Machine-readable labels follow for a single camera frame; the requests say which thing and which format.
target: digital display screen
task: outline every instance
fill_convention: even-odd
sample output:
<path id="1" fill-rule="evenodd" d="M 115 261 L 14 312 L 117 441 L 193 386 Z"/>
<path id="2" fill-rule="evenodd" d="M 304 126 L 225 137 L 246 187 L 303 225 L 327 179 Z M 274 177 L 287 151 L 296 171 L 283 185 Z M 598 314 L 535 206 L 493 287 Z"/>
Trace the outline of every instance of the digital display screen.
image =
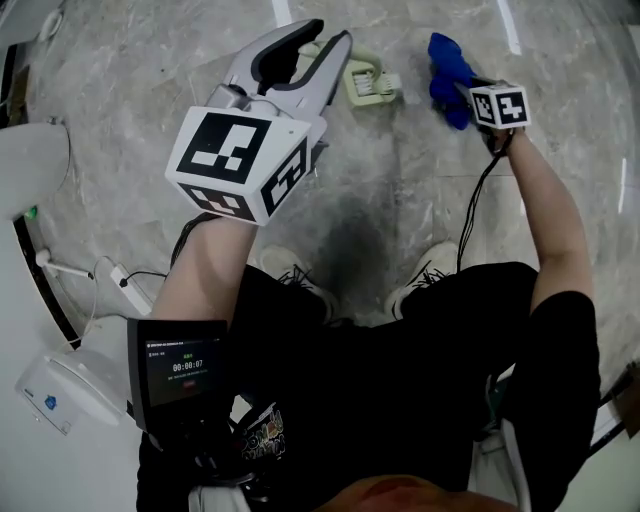
<path id="1" fill-rule="evenodd" d="M 147 341 L 151 407 L 190 398 L 213 388 L 215 341 Z"/>

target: gray marble tile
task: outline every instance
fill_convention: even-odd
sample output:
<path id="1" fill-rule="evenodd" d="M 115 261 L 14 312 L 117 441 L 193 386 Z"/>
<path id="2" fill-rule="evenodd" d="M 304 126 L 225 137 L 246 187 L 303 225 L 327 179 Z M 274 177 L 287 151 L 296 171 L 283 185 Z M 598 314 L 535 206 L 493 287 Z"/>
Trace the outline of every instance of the gray marble tile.
<path id="1" fill-rule="evenodd" d="M 474 36 L 501 37 L 504 29 L 492 0 L 407 0 L 411 20 L 438 32 L 464 30 Z"/>
<path id="2" fill-rule="evenodd" d="M 318 284 L 338 297 L 341 315 L 376 323 L 391 291 L 391 188 L 316 187 L 308 177 L 294 194 L 260 230 L 254 257 L 266 245 L 290 248 L 312 266 Z"/>
<path id="3" fill-rule="evenodd" d="M 395 236 L 389 240 L 389 253 L 395 286 L 404 285 L 422 255 L 443 241 L 434 237 L 434 186 L 434 179 L 427 176 L 403 177 L 393 184 Z"/>
<path id="4" fill-rule="evenodd" d="M 323 38 L 350 28 L 406 25 L 410 21 L 407 5 L 393 0 L 290 0 L 289 7 L 294 21 L 324 20 Z"/>
<path id="5" fill-rule="evenodd" d="M 316 165 L 319 186 L 330 189 L 388 183 L 399 175 L 390 122 L 392 108 L 354 109 L 340 86 L 334 104 L 324 112 L 328 124 L 324 139 L 329 147 Z"/>
<path id="6" fill-rule="evenodd" d="M 433 198 L 433 241 L 458 243 L 464 227 L 467 206 L 478 180 L 475 177 L 435 177 Z M 487 201 L 478 203 L 473 232 L 462 259 L 462 268 L 487 263 L 487 233 L 483 221 Z"/>
<path id="7" fill-rule="evenodd" d="M 188 73 L 188 80 L 193 89 L 196 105 L 205 105 L 211 93 L 222 82 L 235 54 L 225 55 L 206 62 Z"/>

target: blue cloth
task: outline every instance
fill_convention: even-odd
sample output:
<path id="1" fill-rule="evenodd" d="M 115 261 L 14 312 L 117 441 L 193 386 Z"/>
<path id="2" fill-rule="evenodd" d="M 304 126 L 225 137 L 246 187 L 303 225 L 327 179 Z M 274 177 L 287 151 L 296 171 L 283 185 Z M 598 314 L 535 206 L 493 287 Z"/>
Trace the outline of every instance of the blue cloth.
<path id="1" fill-rule="evenodd" d="M 471 87 L 471 77 L 475 73 L 464 60 L 460 46 L 438 32 L 431 36 L 429 56 L 435 68 L 429 94 L 441 106 L 449 124 L 458 130 L 464 130 L 471 120 L 471 109 L 454 83 L 460 82 Z"/>

